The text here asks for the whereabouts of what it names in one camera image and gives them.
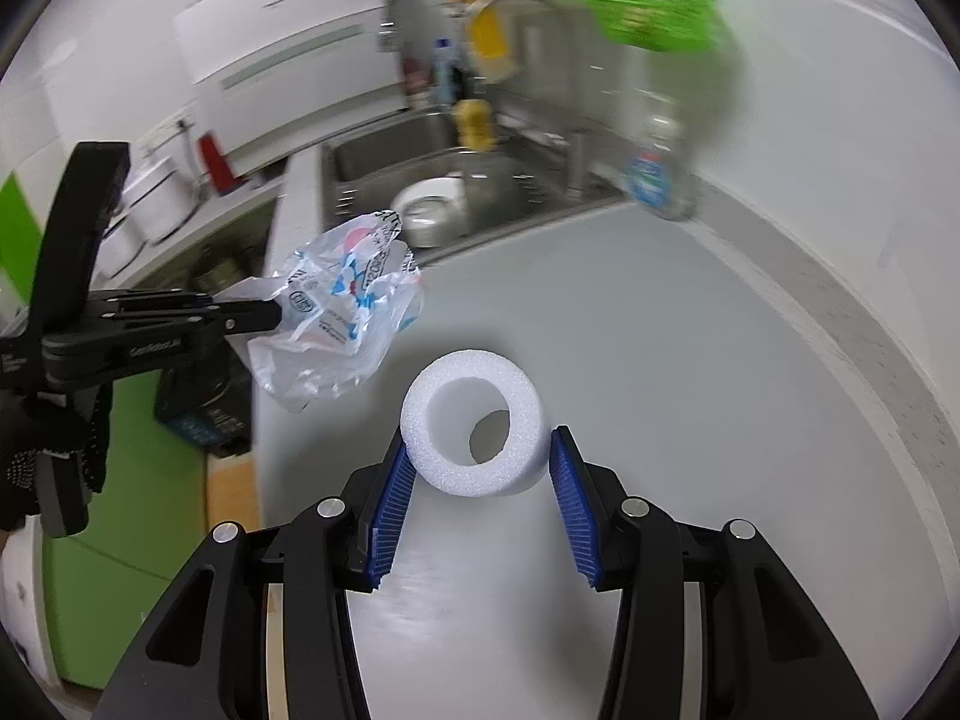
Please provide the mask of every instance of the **red object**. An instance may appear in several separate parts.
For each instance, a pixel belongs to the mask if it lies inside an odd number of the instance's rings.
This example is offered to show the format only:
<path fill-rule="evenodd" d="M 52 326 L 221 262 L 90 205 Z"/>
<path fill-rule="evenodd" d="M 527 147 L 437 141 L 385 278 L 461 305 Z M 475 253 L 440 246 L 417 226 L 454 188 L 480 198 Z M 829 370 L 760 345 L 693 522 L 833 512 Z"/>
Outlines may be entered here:
<path fill-rule="evenodd" d="M 212 132 L 200 135 L 200 157 L 210 173 L 210 180 L 218 194 L 229 194 L 242 183 L 227 165 L 227 158 L 220 153 L 220 147 Z"/>

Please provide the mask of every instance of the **hole in foam tube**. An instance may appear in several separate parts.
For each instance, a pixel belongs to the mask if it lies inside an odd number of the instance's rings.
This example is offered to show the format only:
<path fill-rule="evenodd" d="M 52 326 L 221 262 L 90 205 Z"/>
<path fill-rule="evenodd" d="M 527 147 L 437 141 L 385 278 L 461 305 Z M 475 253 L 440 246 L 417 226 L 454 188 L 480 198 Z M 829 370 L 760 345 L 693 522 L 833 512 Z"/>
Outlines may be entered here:
<path fill-rule="evenodd" d="M 476 466 L 493 459 L 510 433 L 507 401 L 485 379 L 447 382 L 426 408 L 433 448 L 450 463 Z"/>

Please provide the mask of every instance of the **white countertop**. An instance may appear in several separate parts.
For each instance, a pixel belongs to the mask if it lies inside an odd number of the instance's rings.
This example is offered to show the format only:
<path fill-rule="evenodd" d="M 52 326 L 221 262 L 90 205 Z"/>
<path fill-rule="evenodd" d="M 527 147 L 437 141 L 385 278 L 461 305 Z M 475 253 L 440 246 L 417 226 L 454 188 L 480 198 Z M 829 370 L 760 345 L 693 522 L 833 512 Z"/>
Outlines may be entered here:
<path fill-rule="evenodd" d="M 318 231 L 315 192 L 307 181 L 281 201 L 275 262 Z M 880 716 L 901 717 L 950 637 L 928 535 L 853 401 L 738 276 L 680 225 L 620 205 L 450 257 L 424 280 L 424 313 L 357 391 L 302 413 L 258 392 L 264 525 L 380 461 L 429 362 L 488 349 L 526 371 L 551 423 L 629 493 L 683 522 L 757 524 Z M 485 499 L 418 480 L 381 587 L 350 596 L 372 716 L 595 716 L 618 595 L 575 572 L 548 479 Z"/>
<path fill-rule="evenodd" d="M 133 287 L 146 276 L 175 260 L 190 247 L 253 209 L 276 200 L 283 191 L 284 177 L 274 178 L 259 186 L 245 184 L 225 196 L 215 194 L 195 210 L 184 226 L 157 244 L 144 245 L 136 259 L 116 276 L 103 279 L 95 275 L 91 288 L 122 290 Z"/>

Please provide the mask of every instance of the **pink circle on plastic bag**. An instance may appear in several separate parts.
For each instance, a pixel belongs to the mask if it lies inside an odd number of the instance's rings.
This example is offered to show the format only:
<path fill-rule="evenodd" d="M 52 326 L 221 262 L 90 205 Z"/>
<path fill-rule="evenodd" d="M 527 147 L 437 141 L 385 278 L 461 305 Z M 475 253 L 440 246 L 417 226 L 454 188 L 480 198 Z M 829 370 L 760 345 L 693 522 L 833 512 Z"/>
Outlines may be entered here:
<path fill-rule="evenodd" d="M 352 251 L 353 247 L 363 241 L 363 238 L 366 238 L 371 232 L 373 232 L 372 227 L 357 227 L 355 230 L 350 230 L 347 233 L 346 240 L 344 240 L 344 252 Z"/>

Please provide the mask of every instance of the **foam ring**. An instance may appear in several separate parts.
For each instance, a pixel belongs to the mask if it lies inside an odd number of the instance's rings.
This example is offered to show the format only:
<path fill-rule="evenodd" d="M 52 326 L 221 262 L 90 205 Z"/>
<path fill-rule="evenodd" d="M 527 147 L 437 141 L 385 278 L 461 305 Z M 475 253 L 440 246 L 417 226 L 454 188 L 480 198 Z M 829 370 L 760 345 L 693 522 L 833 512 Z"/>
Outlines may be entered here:
<path fill-rule="evenodd" d="M 510 413 L 507 440 L 493 459 L 477 464 L 470 434 L 503 409 Z M 400 432 L 419 475 L 444 493 L 470 498 L 526 490 L 549 455 L 550 432 L 533 383 L 487 351 L 453 352 L 421 370 L 403 400 Z"/>

